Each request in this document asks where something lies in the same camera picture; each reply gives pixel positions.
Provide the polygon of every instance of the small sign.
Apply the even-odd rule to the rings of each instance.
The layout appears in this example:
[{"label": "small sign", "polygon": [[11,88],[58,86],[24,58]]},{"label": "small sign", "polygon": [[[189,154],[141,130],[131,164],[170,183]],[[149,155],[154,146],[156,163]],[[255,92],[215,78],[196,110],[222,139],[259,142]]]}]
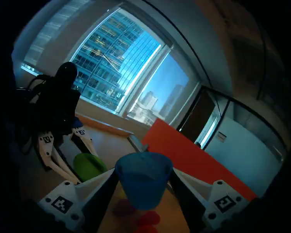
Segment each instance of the small sign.
[{"label": "small sign", "polygon": [[218,137],[219,141],[221,141],[221,142],[224,142],[226,139],[226,135],[224,135],[221,132],[218,132],[217,137]]}]

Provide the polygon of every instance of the blue plastic cup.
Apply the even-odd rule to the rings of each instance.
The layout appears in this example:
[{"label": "blue plastic cup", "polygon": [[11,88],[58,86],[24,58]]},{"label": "blue plastic cup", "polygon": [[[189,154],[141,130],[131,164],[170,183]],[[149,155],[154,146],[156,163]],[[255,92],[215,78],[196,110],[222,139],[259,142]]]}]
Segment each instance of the blue plastic cup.
[{"label": "blue plastic cup", "polygon": [[128,200],[139,210],[149,210],[159,204],[172,168],[169,158],[151,152],[125,155],[115,164]]}]

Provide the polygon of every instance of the sky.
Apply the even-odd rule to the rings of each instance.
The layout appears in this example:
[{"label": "sky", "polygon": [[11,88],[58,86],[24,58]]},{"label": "sky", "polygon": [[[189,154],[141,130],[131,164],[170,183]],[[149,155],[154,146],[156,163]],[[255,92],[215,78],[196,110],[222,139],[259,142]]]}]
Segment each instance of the sky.
[{"label": "sky", "polygon": [[152,91],[154,96],[158,98],[158,101],[154,105],[154,109],[159,111],[165,104],[173,88],[177,84],[185,87],[188,80],[189,78],[178,63],[168,54],[160,67],[156,70],[156,73],[152,76],[144,92],[142,92],[141,99],[149,91]]}]

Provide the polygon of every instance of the wooden table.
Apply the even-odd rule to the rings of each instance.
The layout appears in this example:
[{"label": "wooden table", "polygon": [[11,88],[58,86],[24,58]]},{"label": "wooden table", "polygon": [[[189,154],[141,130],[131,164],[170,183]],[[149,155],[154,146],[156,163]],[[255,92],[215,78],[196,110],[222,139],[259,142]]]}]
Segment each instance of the wooden table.
[{"label": "wooden table", "polygon": [[[137,230],[137,220],[147,211],[137,210],[134,214],[126,217],[117,217],[113,213],[117,203],[121,199],[126,198],[127,197],[119,182],[97,231],[98,233],[133,233]],[[189,232],[189,227],[182,214],[178,200],[167,189],[165,190],[159,205],[150,211],[155,211],[160,216],[160,222],[157,225],[153,225],[158,233]]]}]

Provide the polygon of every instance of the orange board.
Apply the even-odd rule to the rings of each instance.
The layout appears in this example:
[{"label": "orange board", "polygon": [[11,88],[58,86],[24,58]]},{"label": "orange board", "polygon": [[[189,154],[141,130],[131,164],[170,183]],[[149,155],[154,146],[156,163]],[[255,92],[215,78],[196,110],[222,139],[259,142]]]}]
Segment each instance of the orange board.
[{"label": "orange board", "polygon": [[257,197],[233,173],[159,118],[143,138],[142,144],[149,145],[148,150],[150,152],[167,156],[172,160],[176,169],[190,176],[208,184],[213,184],[216,180],[222,179],[248,201]]}]

